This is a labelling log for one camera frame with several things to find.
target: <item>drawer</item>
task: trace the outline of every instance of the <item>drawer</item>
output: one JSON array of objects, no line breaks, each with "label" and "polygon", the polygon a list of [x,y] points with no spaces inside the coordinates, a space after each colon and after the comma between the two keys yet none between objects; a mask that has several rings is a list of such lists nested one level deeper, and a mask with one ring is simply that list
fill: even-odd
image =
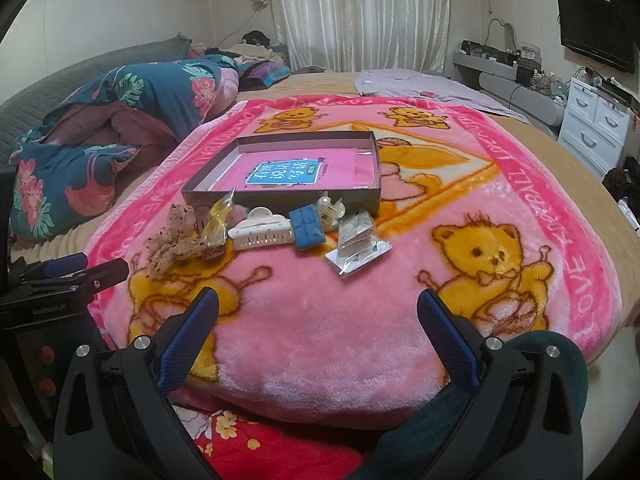
[{"label": "drawer", "polygon": [[615,168],[622,156],[622,146],[603,137],[571,113],[564,115],[560,137],[564,137],[567,143],[589,155],[607,171]]},{"label": "drawer", "polygon": [[626,107],[620,108],[602,97],[598,99],[595,124],[620,146],[625,145],[630,123],[631,115],[626,113]]},{"label": "drawer", "polygon": [[593,123],[596,117],[597,105],[597,94],[575,83],[571,85],[568,107],[570,110],[573,110],[577,116],[584,118],[588,123]]},{"label": "drawer", "polygon": [[578,149],[574,148],[571,144],[566,142],[565,139],[563,139],[562,137],[558,139],[558,144],[568,149],[569,152],[571,152],[571,154],[575,158],[580,160],[582,165],[585,168],[587,168],[587,170],[589,170],[595,178],[598,179],[598,182],[602,182],[602,179],[607,174],[607,171],[604,170],[604,168],[601,167],[600,164],[598,164],[595,160],[591,160],[588,156],[583,155],[581,152],[578,151]]}]

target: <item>television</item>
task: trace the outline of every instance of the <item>television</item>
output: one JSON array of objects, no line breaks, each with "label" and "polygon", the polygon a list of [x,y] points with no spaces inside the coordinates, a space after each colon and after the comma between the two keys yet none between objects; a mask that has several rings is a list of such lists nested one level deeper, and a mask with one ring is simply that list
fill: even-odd
[{"label": "television", "polygon": [[633,40],[607,0],[558,0],[560,43],[621,72],[636,73]]}]

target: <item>dark green fabric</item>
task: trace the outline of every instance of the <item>dark green fabric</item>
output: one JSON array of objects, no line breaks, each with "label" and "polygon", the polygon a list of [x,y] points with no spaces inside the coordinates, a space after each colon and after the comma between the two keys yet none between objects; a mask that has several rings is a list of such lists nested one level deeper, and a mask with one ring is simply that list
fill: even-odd
[{"label": "dark green fabric", "polygon": [[[555,345],[570,364],[566,382],[568,392],[578,407],[580,416],[587,402],[587,367],[580,349],[568,339],[554,332],[536,331],[523,334],[507,346],[522,351],[540,352],[548,345]],[[465,411],[471,397],[450,384],[431,402],[427,403],[410,420],[397,430],[385,433],[372,456],[345,480],[414,480],[424,471],[440,445],[449,436]],[[481,470],[491,463],[502,449],[506,432],[516,411],[519,396],[512,394],[503,407],[503,417],[497,421],[483,453],[474,470]]]},{"label": "dark green fabric", "polygon": [[190,44],[191,40],[178,34],[165,41],[121,48],[63,68],[19,91],[0,104],[0,165],[6,164],[18,135],[38,126],[45,115],[87,81],[116,66],[187,59]]}]

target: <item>white curtain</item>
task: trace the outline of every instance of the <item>white curtain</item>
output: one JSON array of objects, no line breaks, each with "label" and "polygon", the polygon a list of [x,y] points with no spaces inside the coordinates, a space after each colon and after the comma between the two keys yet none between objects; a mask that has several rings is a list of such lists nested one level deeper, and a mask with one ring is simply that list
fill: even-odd
[{"label": "white curtain", "polygon": [[449,0],[272,0],[292,68],[442,70]]}]

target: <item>yellow teddy bear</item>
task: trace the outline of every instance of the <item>yellow teddy bear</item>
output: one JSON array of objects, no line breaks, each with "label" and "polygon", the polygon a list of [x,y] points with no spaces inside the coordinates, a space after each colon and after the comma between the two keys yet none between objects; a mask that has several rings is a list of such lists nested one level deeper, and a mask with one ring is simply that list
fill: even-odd
[{"label": "yellow teddy bear", "polygon": [[[184,312],[204,286],[216,291],[219,301],[217,324],[231,321],[242,307],[243,291],[255,283],[268,280],[271,267],[255,267],[245,280],[233,281],[220,275],[235,254],[231,242],[227,242],[225,254],[213,262],[203,262],[200,258],[189,258],[175,262],[158,279],[151,279],[144,268],[139,269],[140,255],[132,260],[133,273],[129,278],[129,295],[133,303],[133,313],[129,321],[129,341],[139,335],[153,335],[173,314]],[[191,380],[215,383],[218,380],[215,336],[213,331],[191,367]]]},{"label": "yellow teddy bear", "polygon": [[427,112],[426,110],[418,110],[418,108],[395,107],[389,108],[390,114],[378,112],[388,119],[396,120],[396,128],[415,128],[417,126],[426,126],[428,128],[437,128],[439,130],[449,130],[449,125],[445,122],[446,116],[440,117]]},{"label": "yellow teddy bear", "polygon": [[[429,271],[422,270],[417,280],[434,288],[453,314],[484,326],[485,335],[546,328],[546,283],[554,272],[547,261],[550,247],[542,246],[540,259],[524,265],[518,229],[486,218],[438,226],[431,237],[458,274],[438,286]],[[505,315],[509,304],[511,311]]]},{"label": "yellow teddy bear", "polygon": [[318,110],[312,107],[296,108],[279,112],[271,119],[263,119],[260,121],[262,126],[258,128],[256,134],[268,134],[278,130],[305,130],[310,128],[316,119],[325,117],[327,114],[316,115]]}]

